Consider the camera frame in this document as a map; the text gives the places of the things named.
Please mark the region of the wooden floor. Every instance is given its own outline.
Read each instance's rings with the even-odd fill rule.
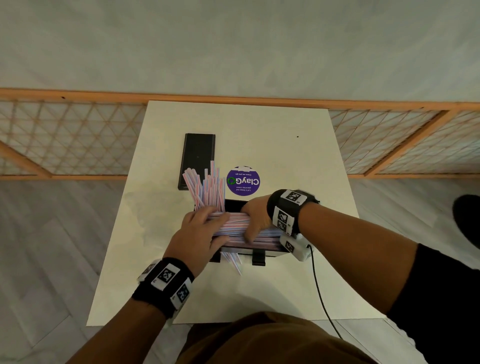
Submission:
[[[350,183],[361,218],[480,268],[480,251],[451,217],[456,197],[480,194],[479,180]],[[97,332],[85,323],[123,186],[0,182],[0,363],[64,363]],[[328,321],[317,323],[334,333]],[[347,341],[382,364],[425,362],[389,320],[336,324]],[[145,362],[174,363],[189,328],[163,330]]]

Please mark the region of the white table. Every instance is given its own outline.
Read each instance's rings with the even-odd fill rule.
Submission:
[[[226,198],[301,188],[327,207],[358,216],[327,110],[150,101],[87,325],[104,325],[119,311],[137,276],[162,256],[192,209],[189,192],[177,189],[185,133],[216,134],[221,176],[241,165],[258,171],[257,192],[242,198],[227,189]],[[383,317],[318,251],[314,257],[332,319]],[[326,319],[311,260],[286,254],[255,267],[250,256],[242,259],[242,276],[227,262],[209,263],[175,323],[227,322],[261,310]]]

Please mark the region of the black shirt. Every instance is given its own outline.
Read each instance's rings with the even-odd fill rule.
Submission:
[[[414,339],[428,363],[477,363],[479,293],[480,270],[419,244],[387,316]]]

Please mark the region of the purple sticker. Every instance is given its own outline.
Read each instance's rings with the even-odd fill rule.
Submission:
[[[249,196],[257,192],[260,187],[260,177],[250,167],[235,167],[228,172],[227,186],[234,194]]]

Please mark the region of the person's left hand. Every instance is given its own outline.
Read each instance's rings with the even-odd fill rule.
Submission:
[[[215,220],[206,222],[207,216],[216,211],[215,206],[205,206],[198,211],[185,215],[178,230],[170,240],[170,244],[163,254],[164,258],[177,258],[187,265],[195,278],[203,271],[213,254],[226,242],[229,237],[215,234],[225,224],[230,214],[224,213]]]

